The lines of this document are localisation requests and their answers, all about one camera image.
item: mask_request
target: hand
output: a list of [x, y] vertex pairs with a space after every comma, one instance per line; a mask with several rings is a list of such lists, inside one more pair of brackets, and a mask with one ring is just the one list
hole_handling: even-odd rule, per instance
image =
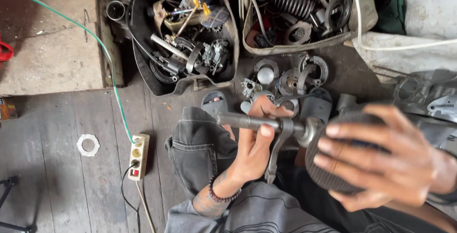
[[[248, 115], [256, 117], [290, 117], [293, 112], [281, 106], [276, 108], [266, 97], [260, 96], [251, 107]], [[241, 182], [260, 178], [265, 172], [270, 158], [270, 144], [275, 131], [270, 125], [262, 125], [259, 131], [239, 130], [238, 153], [233, 167], [233, 175]]]
[[418, 207], [424, 204], [429, 192], [447, 194], [455, 190], [456, 159], [433, 148], [396, 107], [367, 105], [363, 112], [378, 116], [386, 125], [334, 124], [327, 126], [326, 134], [378, 144], [391, 154], [323, 137], [318, 147], [331, 158], [314, 158], [317, 166], [366, 189], [355, 195], [329, 191], [346, 210], [376, 208], [389, 201]]

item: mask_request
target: green cloth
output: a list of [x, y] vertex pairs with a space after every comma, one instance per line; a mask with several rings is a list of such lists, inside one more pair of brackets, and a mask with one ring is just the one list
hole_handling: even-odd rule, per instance
[[404, 18], [406, 16], [406, 4], [404, 0], [391, 0], [384, 11], [378, 14], [378, 23], [373, 31], [387, 34], [406, 35]]

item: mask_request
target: beaded bracelet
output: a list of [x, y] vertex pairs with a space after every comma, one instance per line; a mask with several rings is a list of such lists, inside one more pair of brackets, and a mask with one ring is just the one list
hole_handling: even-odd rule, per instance
[[238, 190], [238, 192], [236, 192], [234, 195], [232, 195], [231, 197], [228, 197], [228, 198], [220, 198], [218, 197], [216, 194], [214, 194], [214, 191], [213, 191], [213, 183], [214, 183], [214, 180], [217, 179], [217, 177], [219, 177], [219, 174], [217, 175], [214, 175], [210, 180], [209, 180], [209, 187], [208, 187], [208, 190], [209, 190], [209, 195], [211, 196], [211, 198], [218, 202], [218, 203], [227, 203], [227, 202], [231, 202], [233, 200], [235, 200], [239, 194], [241, 193], [241, 189]]

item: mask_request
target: black plastic tub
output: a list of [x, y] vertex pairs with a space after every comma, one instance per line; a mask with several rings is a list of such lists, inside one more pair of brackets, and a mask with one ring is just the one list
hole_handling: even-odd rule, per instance
[[[146, 9], [152, 7], [152, 5], [159, 0], [133, 0], [132, 3], [132, 31], [139, 39], [140, 42], [144, 43], [148, 49], [156, 51], [154, 49], [154, 42], [150, 40], [152, 33], [157, 34], [157, 30], [154, 25], [154, 20], [149, 18], [146, 14]], [[192, 85], [194, 81], [207, 79], [215, 86], [222, 88], [231, 85], [234, 82], [236, 69], [238, 66], [239, 58], [239, 38], [236, 23], [233, 17], [232, 9], [230, 8], [229, 0], [220, 0], [228, 8], [230, 17], [228, 21], [223, 25], [221, 36], [223, 39], [230, 43], [230, 58], [226, 69], [217, 74], [216, 77], [209, 78], [206, 75], [194, 75], [186, 78], [179, 79], [174, 84], [163, 84], [158, 81], [152, 73], [149, 67], [149, 57], [144, 53], [133, 41], [135, 60], [138, 69], [143, 77], [144, 82], [155, 96], [179, 96], [184, 93], [187, 87]]]

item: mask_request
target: gray shirt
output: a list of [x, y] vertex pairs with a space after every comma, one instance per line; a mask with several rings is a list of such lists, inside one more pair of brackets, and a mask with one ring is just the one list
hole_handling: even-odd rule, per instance
[[303, 211], [293, 196], [263, 182], [244, 188], [217, 219], [198, 215], [191, 201], [171, 208], [165, 232], [338, 233]]

